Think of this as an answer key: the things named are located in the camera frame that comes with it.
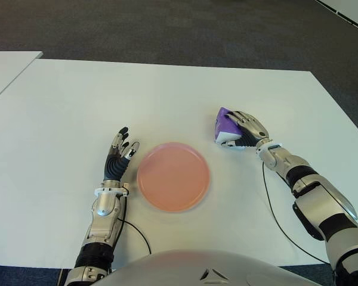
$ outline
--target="dark carpet floor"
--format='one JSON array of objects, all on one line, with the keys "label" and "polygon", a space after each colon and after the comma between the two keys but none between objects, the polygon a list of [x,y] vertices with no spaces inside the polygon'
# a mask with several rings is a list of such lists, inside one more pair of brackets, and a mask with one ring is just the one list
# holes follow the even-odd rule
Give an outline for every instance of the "dark carpet floor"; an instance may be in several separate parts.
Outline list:
[{"label": "dark carpet floor", "polygon": [[[314,0],[0,0],[0,51],[11,50],[71,60],[309,70],[358,127],[358,29]],[[331,284],[323,265],[287,269]],[[57,275],[0,267],[0,285],[53,285]]]}]

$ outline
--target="robotic hand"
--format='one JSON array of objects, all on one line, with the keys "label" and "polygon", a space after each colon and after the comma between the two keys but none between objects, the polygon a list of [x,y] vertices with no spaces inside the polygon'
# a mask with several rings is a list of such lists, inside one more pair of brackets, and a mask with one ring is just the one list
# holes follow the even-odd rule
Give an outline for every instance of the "robotic hand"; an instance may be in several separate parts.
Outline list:
[{"label": "robotic hand", "polygon": [[139,142],[123,144],[128,137],[128,128],[122,128],[114,137],[107,155],[104,179],[92,206],[90,224],[81,251],[65,282],[65,286],[91,285],[111,272],[114,249],[122,231],[123,221],[118,220],[121,213],[120,197],[124,197],[124,214],[127,206],[128,190],[121,184],[127,166],[138,151]]},{"label": "robotic hand", "polygon": [[226,117],[237,124],[242,136],[237,140],[224,142],[223,146],[254,147],[260,140],[269,137],[265,127],[250,114],[241,111],[230,111],[226,114]]},{"label": "robotic hand", "polygon": [[256,146],[264,164],[289,185],[296,198],[293,210],[306,231],[325,241],[336,285],[358,286],[358,223],[354,207],[307,161],[269,139],[255,117],[241,111],[231,111],[226,117],[237,124],[243,135],[222,145]]}]

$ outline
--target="black cable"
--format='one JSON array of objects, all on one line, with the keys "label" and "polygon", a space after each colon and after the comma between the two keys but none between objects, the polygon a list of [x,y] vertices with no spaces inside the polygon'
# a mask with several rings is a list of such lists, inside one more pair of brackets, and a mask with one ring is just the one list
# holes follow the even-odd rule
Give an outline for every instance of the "black cable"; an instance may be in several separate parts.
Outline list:
[{"label": "black cable", "polygon": [[330,265],[328,262],[323,261],[322,259],[317,258],[316,256],[310,254],[309,252],[307,252],[306,250],[302,249],[300,246],[297,245],[297,243],[295,243],[294,241],[291,240],[290,237],[288,237],[288,235],[285,233],[285,231],[282,229],[282,227],[280,226],[279,222],[276,219],[276,216],[274,215],[273,209],[272,209],[272,204],[270,202],[270,198],[269,198],[269,193],[268,193],[268,188],[267,188],[267,182],[265,180],[265,172],[264,172],[264,162],[263,162],[263,179],[264,179],[264,185],[265,185],[265,190],[267,191],[267,197],[268,197],[268,202],[269,202],[269,207],[270,207],[270,211],[272,212],[274,221],[276,222],[277,226],[279,227],[279,229],[282,231],[282,233],[287,237],[288,240],[290,240],[291,243],[293,243],[295,246],[297,246],[300,250],[302,250],[303,252],[305,252],[306,254],[308,254],[309,256],[311,256],[314,259],[317,259],[318,261],[321,261],[324,264]]},{"label": "black cable", "polygon": [[127,223],[128,225],[132,226],[137,232],[139,232],[139,234],[143,237],[144,242],[145,242],[146,245],[147,245],[147,248],[149,249],[149,254],[151,254],[150,244],[149,244],[149,242],[147,241],[146,237],[142,234],[142,232],[141,232],[135,225],[133,225],[131,222],[128,222],[127,220],[122,220],[122,219],[120,219],[120,218],[118,218],[118,219],[119,219],[120,221],[125,222],[125,223]]},{"label": "black cable", "polygon": [[119,237],[121,236],[121,233],[122,233],[122,230],[124,228],[124,224],[125,224],[125,219],[126,219],[126,210],[127,210],[127,197],[125,197],[125,203],[124,203],[124,216],[122,218],[122,223],[121,223],[121,228],[119,229],[119,232],[118,232],[118,235],[117,235],[117,238],[115,239],[115,242],[114,242],[114,245],[113,245],[113,251],[115,249],[115,246],[117,245],[117,242],[119,240]]}]

